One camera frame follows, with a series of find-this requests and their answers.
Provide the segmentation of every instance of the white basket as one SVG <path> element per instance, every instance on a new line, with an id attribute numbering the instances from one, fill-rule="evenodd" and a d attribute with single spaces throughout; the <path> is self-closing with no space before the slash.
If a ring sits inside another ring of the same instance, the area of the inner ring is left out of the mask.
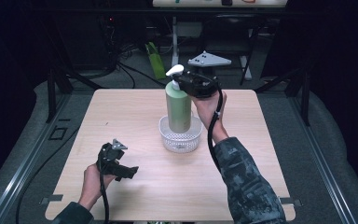
<path id="1" fill-rule="evenodd" d="M 169 151 L 187 153 L 194 151 L 199 146 L 202 132 L 202 122 L 199 118 L 191 116 L 190 129 L 185 133 L 174 133 L 168 124 L 168 116 L 159 120 L 159 132 L 162 142 Z"/>

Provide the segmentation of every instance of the pump bottle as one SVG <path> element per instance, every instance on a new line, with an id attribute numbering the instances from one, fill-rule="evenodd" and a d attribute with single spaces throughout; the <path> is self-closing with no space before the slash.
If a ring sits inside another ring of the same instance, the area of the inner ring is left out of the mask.
<path id="1" fill-rule="evenodd" d="M 170 71 L 167 76 L 182 75 L 184 67 L 177 64 Z M 179 84 L 172 80 L 165 87 L 168 122 L 171 131 L 174 133 L 185 133 L 191 126 L 191 100 L 187 93 L 180 90 Z"/>

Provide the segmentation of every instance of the green bag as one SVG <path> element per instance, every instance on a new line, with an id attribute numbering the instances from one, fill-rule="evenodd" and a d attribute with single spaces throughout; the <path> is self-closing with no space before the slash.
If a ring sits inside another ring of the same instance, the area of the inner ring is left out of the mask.
<path id="1" fill-rule="evenodd" d="M 145 44 L 147 54 L 149 56 L 149 61 L 152 64 L 153 72 L 155 74 L 156 79 L 163 79 L 166 77 L 164 64 L 162 63 L 161 57 L 159 57 L 156 46 L 149 42 Z"/>

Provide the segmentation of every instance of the white pump head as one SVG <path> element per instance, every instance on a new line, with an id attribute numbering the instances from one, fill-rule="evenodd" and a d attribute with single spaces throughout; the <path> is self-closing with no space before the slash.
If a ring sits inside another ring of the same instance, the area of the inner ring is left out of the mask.
<path id="1" fill-rule="evenodd" d="M 181 64 L 177 64 L 174 67 L 172 67 L 165 75 L 167 77 L 170 77 L 175 74 L 182 75 L 184 70 L 185 70 L 185 68 Z M 179 84 L 175 80 L 172 80 L 172 87 L 177 91 L 180 90 Z"/>

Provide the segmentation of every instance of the person's left hand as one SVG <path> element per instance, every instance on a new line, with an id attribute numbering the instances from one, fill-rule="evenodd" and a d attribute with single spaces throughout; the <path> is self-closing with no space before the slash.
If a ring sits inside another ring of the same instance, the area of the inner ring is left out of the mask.
<path id="1" fill-rule="evenodd" d="M 103 176 L 103 182 L 106 189 L 115 178 L 114 175 Z M 90 210 L 101 195 L 100 172 L 97 165 L 94 163 L 88 166 L 84 171 L 83 188 L 78 203 Z"/>

